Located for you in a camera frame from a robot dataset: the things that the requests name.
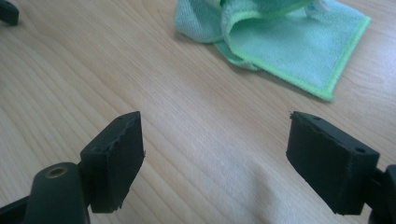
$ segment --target cloth fold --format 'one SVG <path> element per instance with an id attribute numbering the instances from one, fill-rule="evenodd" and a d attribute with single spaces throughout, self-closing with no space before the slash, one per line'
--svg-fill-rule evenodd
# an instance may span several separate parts
<path id="1" fill-rule="evenodd" d="M 303 7 L 312 3 L 178 0 L 175 28 L 197 42 L 215 44 L 230 63 L 263 69 L 331 101 L 370 18 L 334 0 L 327 0 L 330 12 L 307 16 Z"/>

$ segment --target folded cloth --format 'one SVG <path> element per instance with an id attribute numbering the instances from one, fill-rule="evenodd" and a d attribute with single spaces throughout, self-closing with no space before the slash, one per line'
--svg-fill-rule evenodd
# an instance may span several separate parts
<path id="1" fill-rule="evenodd" d="M 303 7 L 312 9 L 313 0 L 178 0 L 175 28 L 214 43 L 230 63 L 266 70 L 331 101 L 370 18 L 326 2 L 330 12 L 310 15 Z"/>

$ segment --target black object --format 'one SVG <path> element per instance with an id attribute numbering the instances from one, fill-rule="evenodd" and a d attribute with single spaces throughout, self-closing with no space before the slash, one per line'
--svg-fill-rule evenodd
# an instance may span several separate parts
<path id="1" fill-rule="evenodd" d="M 396 223 L 396 166 L 376 169 L 379 153 L 319 117 L 293 112 L 287 157 L 336 214 L 359 215 L 367 203 L 376 223 Z"/>
<path id="2" fill-rule="evenodd" d="M 9 25 L 18 25 L 20 11 L 11 3 L 0 0 L 0 21 L 4 21 Z"/>
<path id="3" fill-rule="evenodd" d="M 145 157 L 140 113 L 114 119 L 82 151 L 81 162 L 40 171 L 31 195 L 0 208 L 0 223 L 85 224 L 87 207 L 112 213 L 121 207 Z"/>

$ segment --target wooden table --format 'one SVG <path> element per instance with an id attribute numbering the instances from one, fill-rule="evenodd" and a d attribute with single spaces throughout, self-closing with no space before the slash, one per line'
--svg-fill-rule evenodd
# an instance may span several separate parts
<path id="1" fill-rule="evenodd" d="M 177 0 L 12 1 L 0 24 L 0 206 L 43 168 L 139 110 L 147 157 L 121 210 L 92 223 L 365 223 L 342 217 L 285 152 L 290 111 L 318 115 L 396 163 L 396 3 L 344 3 L 372 18 L 324 103 L 229 65 L 177 34 Z"/>

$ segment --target tabletop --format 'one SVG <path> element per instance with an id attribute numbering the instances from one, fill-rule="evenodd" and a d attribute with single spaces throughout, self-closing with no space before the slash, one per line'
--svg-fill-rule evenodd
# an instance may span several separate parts
<path id="1" fill-rule="evenodd" d="M 13 0 L 0 23 L 0 207 L 40 170 L 140 111 L 144 163 L 123 207 L 92 223 L 367 223 L 339 216 L 286 158 L 290 112 L 320 116 L 396 163 L 396 3 L 341 2 L 372 18 L 325 103 L 239 69 L 173 27 L 177 0 Z"/>

